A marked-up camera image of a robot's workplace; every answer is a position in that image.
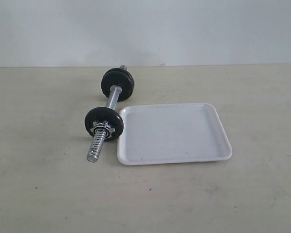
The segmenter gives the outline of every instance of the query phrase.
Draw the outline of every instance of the plastic tray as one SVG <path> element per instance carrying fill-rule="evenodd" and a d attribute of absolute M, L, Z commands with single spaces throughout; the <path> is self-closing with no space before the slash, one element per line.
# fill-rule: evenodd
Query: plastic tray
<path fill-rule="evenodd" d="M 128 106 L 117 158 L 125 165 L 227 160 L 232 147 L 216 109 L 208 103 Z"/>

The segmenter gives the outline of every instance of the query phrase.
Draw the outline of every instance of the beige table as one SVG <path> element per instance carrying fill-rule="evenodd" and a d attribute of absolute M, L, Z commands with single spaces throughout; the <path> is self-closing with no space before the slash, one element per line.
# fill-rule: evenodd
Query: beige table
<path fill-rule="evenodd" d="M 233 147 L 156 166 L 122 165 L 116 142 L 87 162 L 106 70 L 0 68 L 0 233 L 291 233 L 291 65 L 129 68 L 118 109 L 208 102 Z"/>

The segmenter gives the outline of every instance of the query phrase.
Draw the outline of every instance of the dumbbell handle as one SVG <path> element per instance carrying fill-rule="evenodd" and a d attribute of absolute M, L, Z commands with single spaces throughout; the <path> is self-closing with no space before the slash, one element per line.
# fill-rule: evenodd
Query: dumbbell handle
<path fill-rule="evenodd" d="M 110 95 L 108 97 L 106 107 L 115 110 L 118 97 L 122 92 L 122 88 L 117 86 L 117 85 L 113 85 L 110 88 L 110 91 L 111 92 L 110 92 Z M 92 142 L 92 144 L 88 150 L 88 153 L 87 153 L 87 160 L 89 162 L 92 162 L 92 163 L 97 162 L 106 136 L 107 136 L 106 129 L 97 129 L 96 130 L 93 142 Z"/>

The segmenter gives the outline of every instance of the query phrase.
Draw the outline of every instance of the dumbbell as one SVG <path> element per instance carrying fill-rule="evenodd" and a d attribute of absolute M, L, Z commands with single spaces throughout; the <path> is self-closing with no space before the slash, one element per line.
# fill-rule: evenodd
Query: dumbbell
<path fill-rule="evenodd" d="M 90 110 L 85 117 L 85 128 L 94 137 L 87 153 L 89 162 L 97 162 L 105 141 L 116 140 L 123 132 L 124 123 L 115 111 L 118 101 L 127 100 L 134 91 L 134 79 L 126 66 L 108 70 L 102 80 L 101 89 L 108 97 L 105 107 Z"/>

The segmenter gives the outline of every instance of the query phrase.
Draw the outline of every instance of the rectangular tray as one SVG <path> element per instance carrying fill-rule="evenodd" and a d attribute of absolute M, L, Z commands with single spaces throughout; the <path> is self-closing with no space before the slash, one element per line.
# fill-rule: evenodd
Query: rectangular tray
<path fill-rule="evenodd" d="M 227 160 L 232 147 L 216 109 L 208 103 L 128 106 L 117 158 L 125 165 Z"/>

